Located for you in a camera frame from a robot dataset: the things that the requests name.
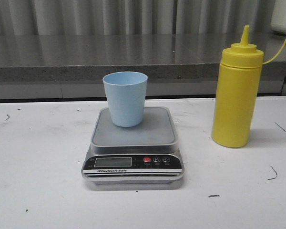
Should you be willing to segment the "yellow squeeze bottle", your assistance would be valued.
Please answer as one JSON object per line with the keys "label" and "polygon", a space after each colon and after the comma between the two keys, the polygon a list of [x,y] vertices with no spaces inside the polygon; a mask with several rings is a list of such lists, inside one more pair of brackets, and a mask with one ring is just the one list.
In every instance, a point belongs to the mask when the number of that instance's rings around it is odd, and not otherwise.
{"label": "yellow squeeze bottle", "polygon": [[249,41],[249,26],[244,26],[240,42],[232,43],[222,51],[212,139],[219,145],[240,148],[247,144],[260,84],[262,68],[275,60],[284,47],[264,61],[264,52]]}

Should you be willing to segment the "light blue plastic cup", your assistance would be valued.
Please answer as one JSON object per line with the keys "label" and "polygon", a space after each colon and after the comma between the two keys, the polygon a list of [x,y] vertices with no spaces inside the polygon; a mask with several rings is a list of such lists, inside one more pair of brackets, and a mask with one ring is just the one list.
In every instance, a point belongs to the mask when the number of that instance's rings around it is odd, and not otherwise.
{"label": "light blue plastic cup", "polygon": [[148,77],[139,72],[115,72],[103,77],[112,122],[133,127],[143,120]]}

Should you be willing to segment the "silver electronic kitchen scale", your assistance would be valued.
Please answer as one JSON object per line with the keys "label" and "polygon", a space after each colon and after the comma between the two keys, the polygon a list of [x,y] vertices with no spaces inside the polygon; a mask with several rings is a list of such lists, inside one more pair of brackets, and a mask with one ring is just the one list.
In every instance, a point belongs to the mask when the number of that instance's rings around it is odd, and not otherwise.
{"label": "silver electronic kitchen scale", "polygon": [[177,189],[184,164],[168,108],[146,107],[134,127],[112,123],[100,111],[82,166],[87,186],[95,190]]}

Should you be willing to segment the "grey stone counter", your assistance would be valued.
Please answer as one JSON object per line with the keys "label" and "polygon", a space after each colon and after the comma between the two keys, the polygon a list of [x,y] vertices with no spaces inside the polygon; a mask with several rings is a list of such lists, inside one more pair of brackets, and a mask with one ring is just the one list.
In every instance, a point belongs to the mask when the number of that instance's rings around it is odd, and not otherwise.
{"label": "grey stone counter", "polygon": [[102,78],[148,76],[147,97],[216,92],[222,50],[241,33],[0,36],[0,102],[103,100]]}

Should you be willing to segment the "white kitchen appliance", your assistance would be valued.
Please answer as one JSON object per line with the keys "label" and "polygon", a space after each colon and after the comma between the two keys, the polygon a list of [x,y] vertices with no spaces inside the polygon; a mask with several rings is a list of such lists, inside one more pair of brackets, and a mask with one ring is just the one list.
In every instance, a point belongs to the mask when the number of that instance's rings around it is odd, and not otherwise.
{"label": "white kitchen appliance", "polygon": [[270,26],[272,31],[286,35],[286,0],[275,0]]}

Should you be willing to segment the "grey curtain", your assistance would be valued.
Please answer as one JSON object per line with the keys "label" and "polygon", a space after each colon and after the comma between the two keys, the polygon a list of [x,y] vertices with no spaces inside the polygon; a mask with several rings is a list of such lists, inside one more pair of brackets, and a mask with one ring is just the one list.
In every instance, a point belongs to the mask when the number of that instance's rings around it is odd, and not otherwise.
{"label": "grey curtain", "polygon": [[269,31],[272,0],[0,0],[0,35]]}

